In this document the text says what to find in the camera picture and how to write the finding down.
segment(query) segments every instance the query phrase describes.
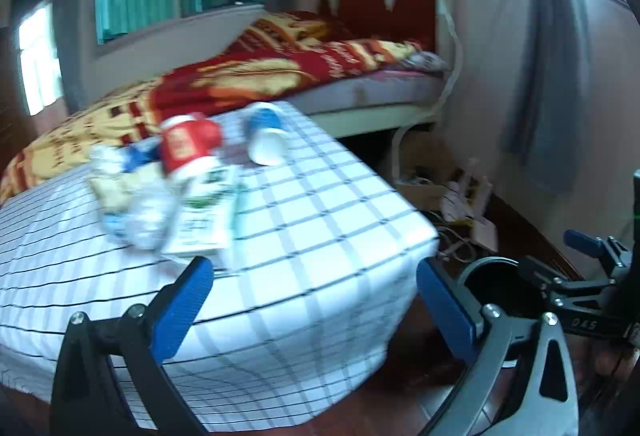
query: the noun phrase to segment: cardboard box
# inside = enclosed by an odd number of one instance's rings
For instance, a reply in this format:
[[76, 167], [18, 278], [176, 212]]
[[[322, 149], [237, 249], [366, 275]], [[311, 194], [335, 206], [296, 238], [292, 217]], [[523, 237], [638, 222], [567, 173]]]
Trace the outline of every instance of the cardboard box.
[[[407, 132], [400, 143], [400, 181], [393, 181], [391, 155], [389, 150], [380, 163], [380, 176], [418, 210], [439, 211], [440, 201], [447, 191], [445, 186], [458, 169], [444, 141], [426, 131]], [[401, 183], [415, 175], [417, 168], [433, 184]]]

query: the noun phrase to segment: tablecloth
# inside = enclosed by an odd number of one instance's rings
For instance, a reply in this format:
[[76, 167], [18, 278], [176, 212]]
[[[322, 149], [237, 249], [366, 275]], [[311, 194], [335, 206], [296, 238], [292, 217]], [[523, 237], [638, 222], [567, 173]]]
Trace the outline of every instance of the tablecloth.
[[[395, 190], [293, 106], [290, 158], [257, 167], [241, 111], [216, 117], [244, 190], [232, 257], [174, 358], [164, 363], [210, 431], [300, 424], [376, 371], [415, 296], [436, 231]], [[0, 382], [50, 400], [70, 315], [119, 317], [184, 268], [107, 235], [87, 165], [0, 209]], [[153, 428], [121, 357], [142, 427]]]

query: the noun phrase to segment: red bottle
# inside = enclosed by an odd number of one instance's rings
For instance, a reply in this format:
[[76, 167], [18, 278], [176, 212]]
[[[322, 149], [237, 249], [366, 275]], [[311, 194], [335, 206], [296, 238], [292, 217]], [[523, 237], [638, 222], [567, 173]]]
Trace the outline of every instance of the red bottle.
[[177, 115], [160, 124], [160, 153], [164, 172], [174, 181], [183, 181], [219, 164], [211, 150], [222, 145], [222, 129], [204, 115]]

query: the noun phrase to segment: mattress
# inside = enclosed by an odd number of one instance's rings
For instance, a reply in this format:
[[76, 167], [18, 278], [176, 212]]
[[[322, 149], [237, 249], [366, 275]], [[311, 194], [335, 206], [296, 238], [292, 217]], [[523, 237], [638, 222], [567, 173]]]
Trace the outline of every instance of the mattress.
[[429, 105], [440, 96], [444, 84], [439, 74], [379, 70], [297, 93], [287, 101], [305, 115], [393, 104]]

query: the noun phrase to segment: wooden door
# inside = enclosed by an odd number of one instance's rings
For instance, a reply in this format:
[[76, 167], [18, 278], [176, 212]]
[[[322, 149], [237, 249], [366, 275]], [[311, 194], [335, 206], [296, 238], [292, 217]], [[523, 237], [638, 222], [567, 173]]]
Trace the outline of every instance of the wooden door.
[[33, 121], [21, 97], [13, 30], [0, 28], [0, 173], [36, 138]]

